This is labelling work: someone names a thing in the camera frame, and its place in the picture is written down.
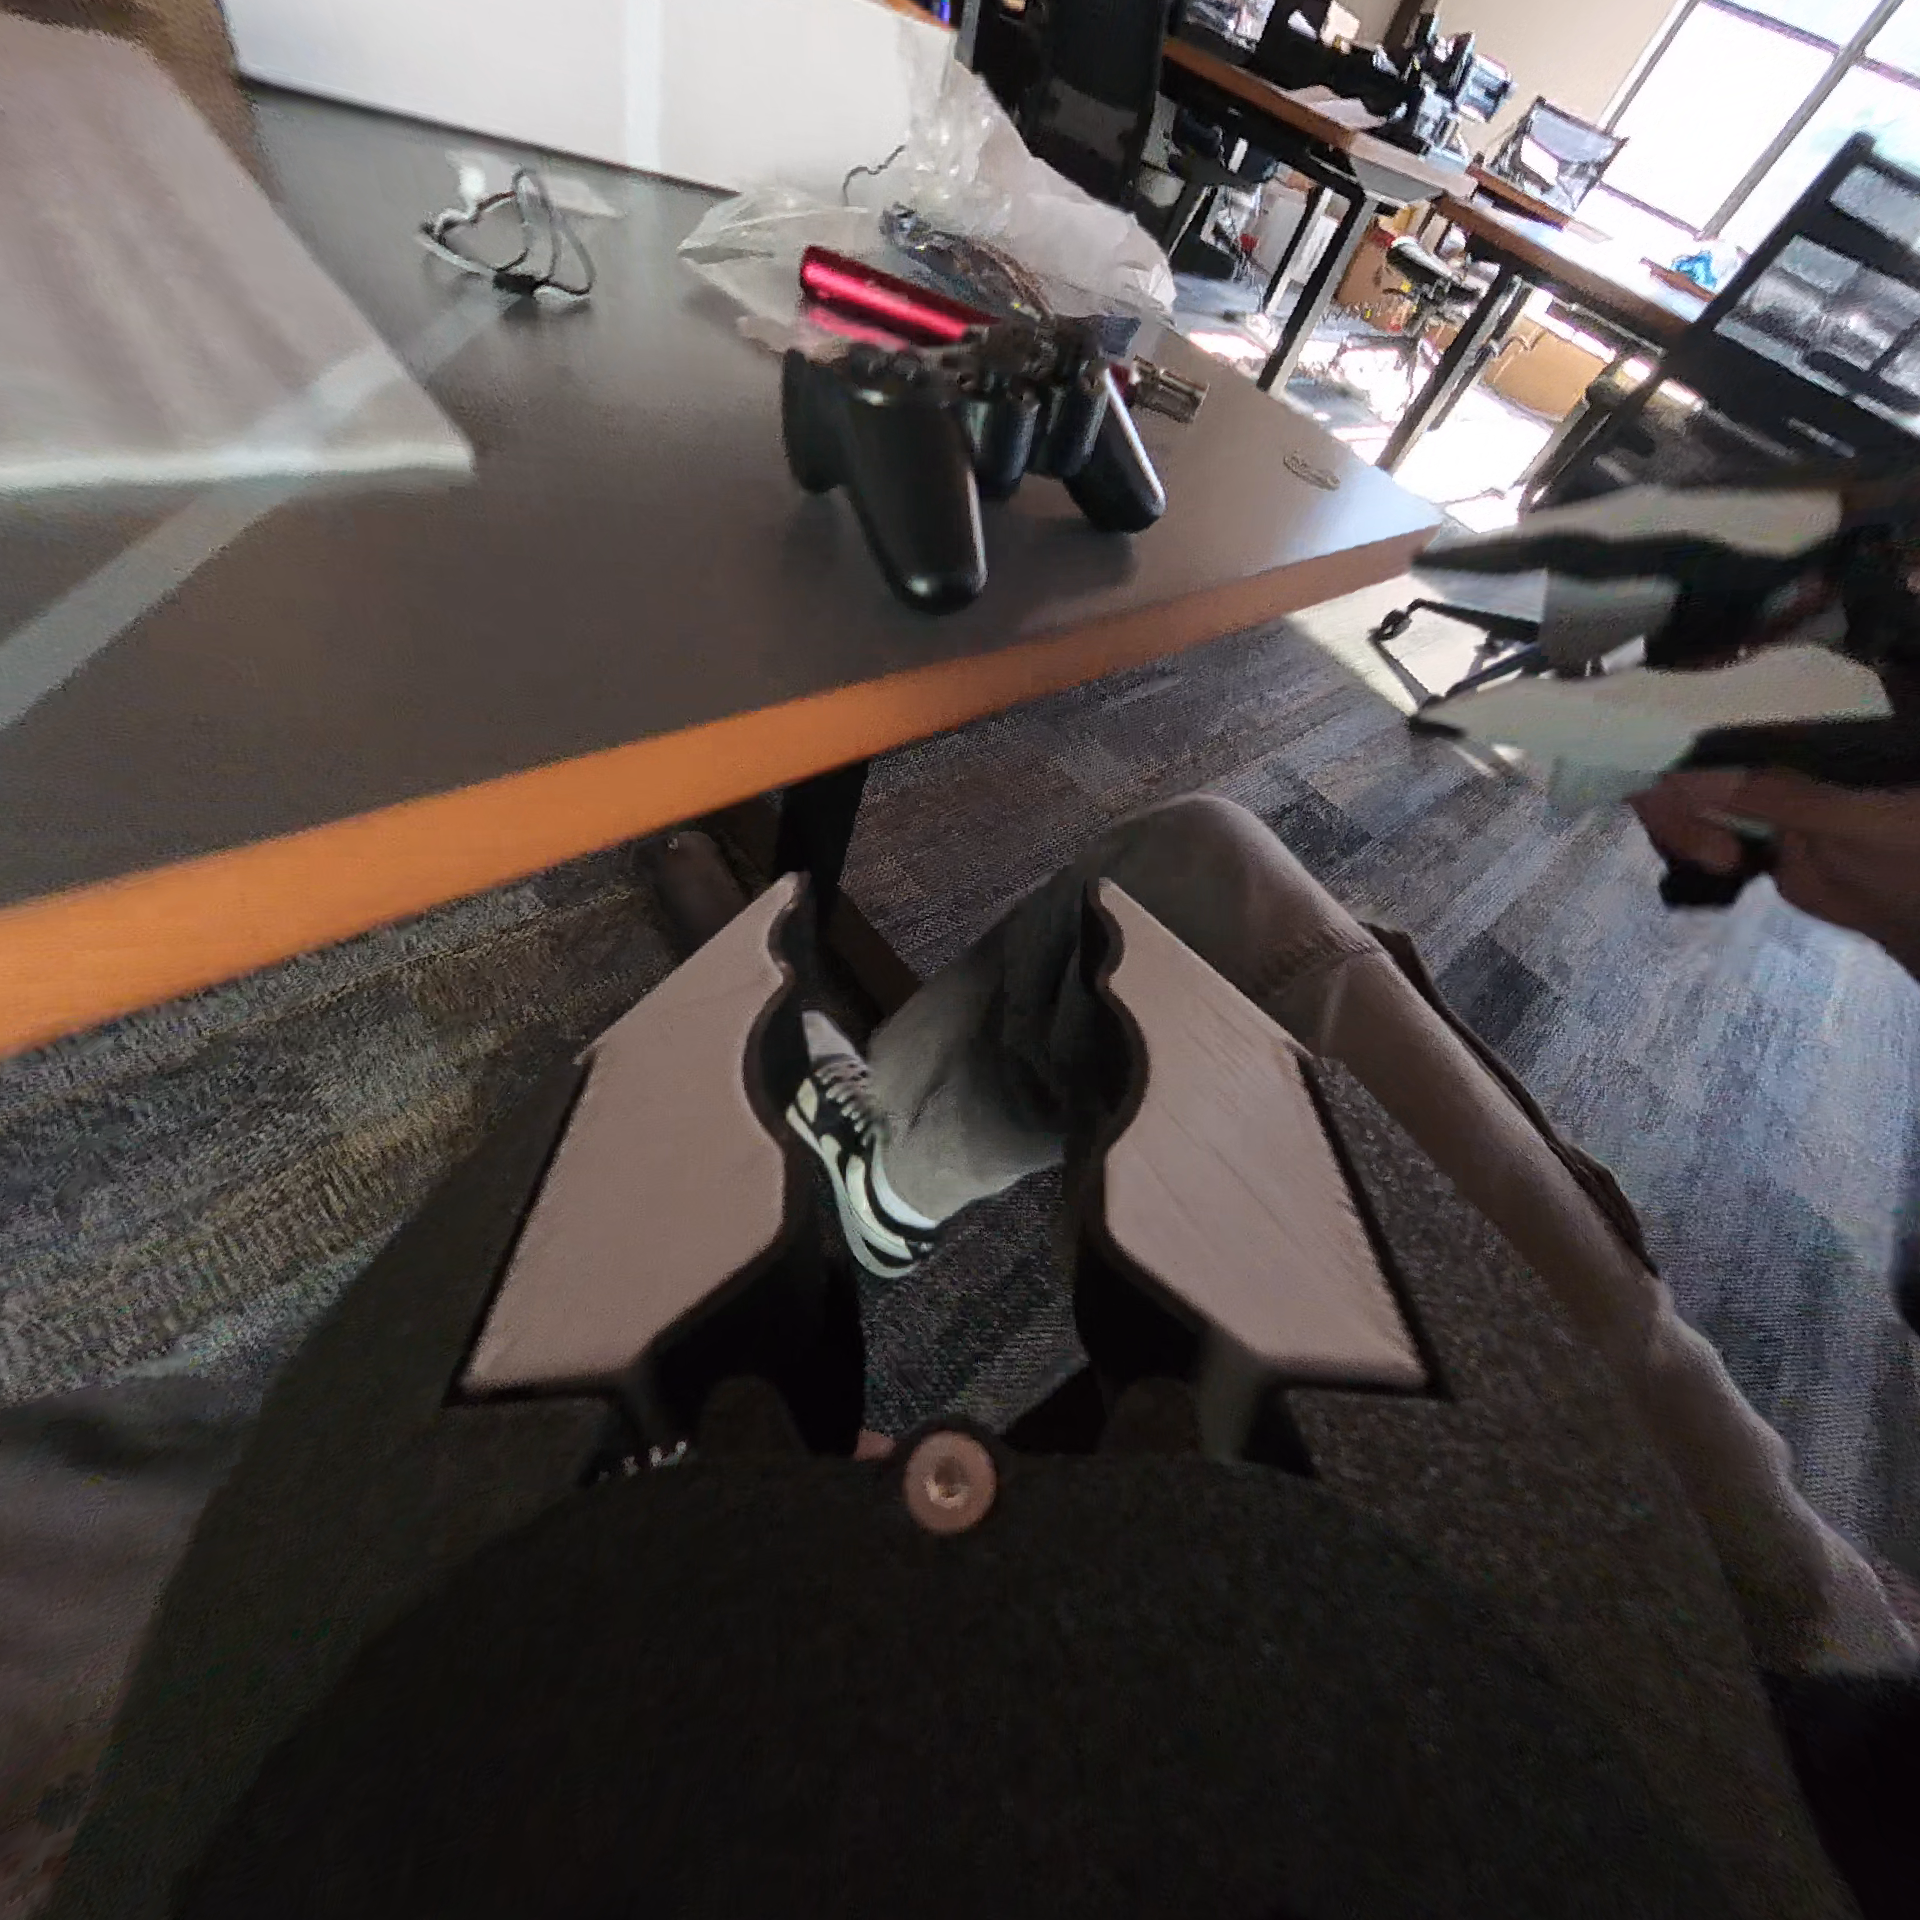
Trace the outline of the wooden office desk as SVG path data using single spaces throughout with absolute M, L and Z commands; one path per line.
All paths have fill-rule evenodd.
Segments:
M 1349 39 L 1324 39 L 1274 6 L 1250 50 L 1207 31 L 1174 31 L 1166 35 L 1160 79 L 1174 110 L 1221 122 L 1232 151 L 1249 144 L 1309 188 L 1264 289 L 1264 316 L 1328 207 L 1343 207 L 1285 311 L 1258 375 L 1261 393 L 1285 397 L 1380 217 L 1428 207 L 1468 237 L 1473 259 L 1494 264 L 1494 279 L 1381 446 L 1381 474 L 1394 474 L 1477 384 L 1531 296 L 1549 294 L 1588 311 L 1623 336 L 1623 355 L 1673 345 L 1705 304 L 1682 279 L 1660 289 L 1657 270 L 1599 252 L 1588 228 L 1447 144 L 1461 119 L 1491 119 L 1502 107 L 1506 79 L 1496 62 L 1477 61 L 1473 35 L 1437 39 L 1431 27 L 1435 17 L 1424 17 L 1424 32 L 1393 61 Z

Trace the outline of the person's right hand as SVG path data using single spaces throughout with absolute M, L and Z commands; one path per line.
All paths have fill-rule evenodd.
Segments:
M 1845 789 L 1793 772 L 1672 772 L 1627 797 L 1648 841 L 1712 872 L 1739 866 L 1739 826 L 1765 830 L 1771 886 L 1809 918 L 1856 931 L 1916 979 L 1916 789 Z

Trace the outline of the crumpled clear plastic wrap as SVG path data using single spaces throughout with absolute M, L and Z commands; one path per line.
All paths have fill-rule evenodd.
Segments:
M 883 161 L 850 167 L 839 203 L 904 203 L 938 228 L 994 237 L 1055 191 L 1058 176 L 1025 144 L 990 85 L 948 61 L 912 85 L 904 144 Z

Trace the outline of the white foam sheet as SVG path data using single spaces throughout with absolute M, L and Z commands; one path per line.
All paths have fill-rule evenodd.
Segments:
M 2 17 L 2 496 L 468 474 L 144 50 Z

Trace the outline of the clear plastic bags pile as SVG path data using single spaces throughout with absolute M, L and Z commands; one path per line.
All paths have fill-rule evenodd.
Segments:
M 1007 252 L 1058 300 L 1082 300 L 1079 311 L 1171 321 L 1177 285 L 1146 228 L 1036 158 L 994 92 L 973 72 L 958 79 L 973 85 L 973 158 L 962 161 L 958 181 L 962 228 Z

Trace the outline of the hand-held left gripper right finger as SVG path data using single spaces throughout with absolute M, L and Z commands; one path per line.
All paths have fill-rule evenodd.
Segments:
M 1292 1393 L 1431 1396 L 1313 1056 L 1116 879 L 1082 898 L 1093 1097 L 1075 1319 L 1110 1407 L 1186 1389 L 1221 1463 L 1309 1463 Z

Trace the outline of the white cardboard box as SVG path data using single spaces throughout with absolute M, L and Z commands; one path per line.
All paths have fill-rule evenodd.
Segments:
M 523 148 L 834 196 L 954 55 L 910 5 L 221 5 L 246 79 Z

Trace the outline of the black white sneaker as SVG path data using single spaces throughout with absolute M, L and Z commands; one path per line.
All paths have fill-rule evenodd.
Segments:
M 900 1279 L 928 1262 L 942 1226 L 910 1209 L 888 1179 L 890 1121 L 848 1032 L 823 1012 L 803 1012 L 802 1040 L 803 1074 L 785 1122 L 826 1175 L 850 1256 L 880 1279 Z

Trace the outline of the red electric screwdriver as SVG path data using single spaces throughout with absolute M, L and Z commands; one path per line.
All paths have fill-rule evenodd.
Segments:
M 1048 326 L 994 316 L 819 243 L 798 259 L 798 289 L 803 316 L 848 343 L 924 357 L 998 355 L 1013 366 L 1058 355 Z

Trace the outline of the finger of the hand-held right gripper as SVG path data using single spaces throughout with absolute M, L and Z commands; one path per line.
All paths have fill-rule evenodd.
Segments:
M 1506 675 L 1437 695 L 1413 726 L 1522 764 L 1581 812 L 1660 778 L 1712 731 L 1886 720 L 1893 702 L 1861 661 L 1827 648 L 1769 648 L 1709 669 L 1634 662 L 1593 680 Z
M 1637 644 L 1648 666 L 1697 666 L 1755 644 L 1815 580 L 1845 533 L 1838 488 L 1634 486 L 1522 517 L 1502 533 L 1437 538 L 1418 578 L 1541 589 L 1535 649 L 1581 675 Z

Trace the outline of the black mesh office chair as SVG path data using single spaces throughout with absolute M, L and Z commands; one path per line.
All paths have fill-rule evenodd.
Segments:
M 1780 462 L 1705 486 L 1634 486 L 1838 488 L 1851 469 L 1916 465 L 1916 176 L 1856 135 L 1712 296 L 1665 375 Z M 1593 496 L 1555 496 L 1535 514 Z M 1637 644 L 1564 680 L 1634 662 Z M 1541 672 L 1558 675 L 1531 639 L 1518 666 L 1479 669 L 1447 693 Z

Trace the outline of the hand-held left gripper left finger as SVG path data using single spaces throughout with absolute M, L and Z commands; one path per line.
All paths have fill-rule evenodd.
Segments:
M 677 1454 L 756 1379 L 803 1450 L 855 1459 L 856 1285 L 785 1122 L 811 929 L 808 879 L 776 879 L 587 1044 L 458 1405 L 593 1402 L 638 1454 Z

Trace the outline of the black game controller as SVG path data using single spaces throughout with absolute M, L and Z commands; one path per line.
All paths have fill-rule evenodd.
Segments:
M 1103 343 L 1079 321 L 994 321 L 954 345 L 785 348 L 781 442 L 803 492 L 845 492 L 890 592 L 973 608 L 989 585 L 985 503 L 1036 474 L 1106 534 L 1170 496 Z

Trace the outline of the bag of metal screws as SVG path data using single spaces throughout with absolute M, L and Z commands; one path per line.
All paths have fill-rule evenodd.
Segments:
M 883 243 L 931 285 L 998 319 L 1051 321 L 1043 285 L 1003 250 L 928 219 L 910 203 L 880 209 Z

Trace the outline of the large grid window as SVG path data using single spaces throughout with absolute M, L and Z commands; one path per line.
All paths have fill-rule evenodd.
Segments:
M 1604 126 L 1588 228 L 1657 264 L 1754 252 L 1856 135 L 1916 167 L 1916 5 L 1676 5 Z

